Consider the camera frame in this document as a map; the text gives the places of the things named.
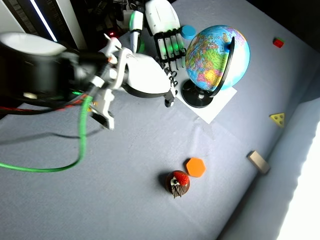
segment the tabletop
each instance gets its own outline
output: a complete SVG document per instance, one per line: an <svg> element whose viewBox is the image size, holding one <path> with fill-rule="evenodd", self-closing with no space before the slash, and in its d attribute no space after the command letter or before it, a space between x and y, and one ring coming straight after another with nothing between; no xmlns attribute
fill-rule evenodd
<svg viewBox="0 0 320 240"><path fill-rule="evenodd" d="M311 80L319 55L244 0L178 0L181 25L197 32L230 25L248 40L249 68L237 93L211 124L182 102L115 92L115 130L88 118L87 154L76 167L57 173L0 169L0 232L3 240L215 239L257 173L251 150L266 157L280 129L273 113L292 113ZM273 37L286 40L278 49ZM126 35L123 42L128 42ZM146 32L146 53L154 42ZM79 108L0 120L0 159L14 165L54 168L78 153ZM190 157L206 172L173 198L164 176L184 170Z"/></svg>

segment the sheet of paper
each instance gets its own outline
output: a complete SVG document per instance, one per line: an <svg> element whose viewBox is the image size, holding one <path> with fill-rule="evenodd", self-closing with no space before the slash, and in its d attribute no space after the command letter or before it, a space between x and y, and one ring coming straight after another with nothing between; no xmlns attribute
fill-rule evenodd
<svg viewBox="0 0 320 240"><path fill-rule="evenodd" d="M213 98L212 102L208 106L203 108L195 108L187 104L181 94L183 84L185 83L185 81L190 79L185 68L180 68L180 70L176 70L176 72L177 76L175 77L175 79L178 81L178 85L176 86L178 93L176 97L189 109L195 112L200 118L202 118L207 124L210 124L212 120L215 119L215 117L221 112L221 110L227 105L227 103L237 92L237 90L235 90L233 87L229 87L226 90L221 90Z"/></svg>

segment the black globe base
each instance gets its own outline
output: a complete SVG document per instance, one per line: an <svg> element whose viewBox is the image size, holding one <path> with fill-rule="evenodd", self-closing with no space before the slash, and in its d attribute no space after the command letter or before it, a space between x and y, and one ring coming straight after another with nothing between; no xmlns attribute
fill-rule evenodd
<svg viewBox="0 0 320 240"><path fill-rule="evenodd" d="M208 106L213 97L204 94L204 90L198 88L191 80L186 81L181 90L183 99L191 107L201 109Z"/></svg>

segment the globe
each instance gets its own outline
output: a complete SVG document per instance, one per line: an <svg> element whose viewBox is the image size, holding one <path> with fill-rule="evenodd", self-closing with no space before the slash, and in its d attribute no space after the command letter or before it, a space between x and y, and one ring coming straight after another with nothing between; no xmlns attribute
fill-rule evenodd
<svg viewBox="0 0 320 240"><path fill-rule="evenodd" d="M246 38L238 30L226 26L211 26L198 33L186 50L185 67L191 81L200 89L212 92L218 86L228 60L234 37L235 46L229 71L221 90L232 87L245 74L250 60Z"/></svg>

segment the globe stand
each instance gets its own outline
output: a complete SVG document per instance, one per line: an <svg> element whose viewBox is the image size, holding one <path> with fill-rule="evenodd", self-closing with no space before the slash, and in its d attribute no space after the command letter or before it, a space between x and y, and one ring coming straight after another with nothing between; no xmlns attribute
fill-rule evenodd
<svg viewBox="0 0 320 240"><path fill-rule="evenodd" d="M232 37L231 43L227 46L229 49L228 59L226 61L226 66L222 75L222 78L218 84L218 86L214 89L214 91L207 91L197 87L191 80L187 80L181 90L182 97L184 101L194 108L204 108L208 106L214 96L221 90L222 86L225 83L227 78L227 74L230 68L231 60L235 51L235 37Z"/></svg>

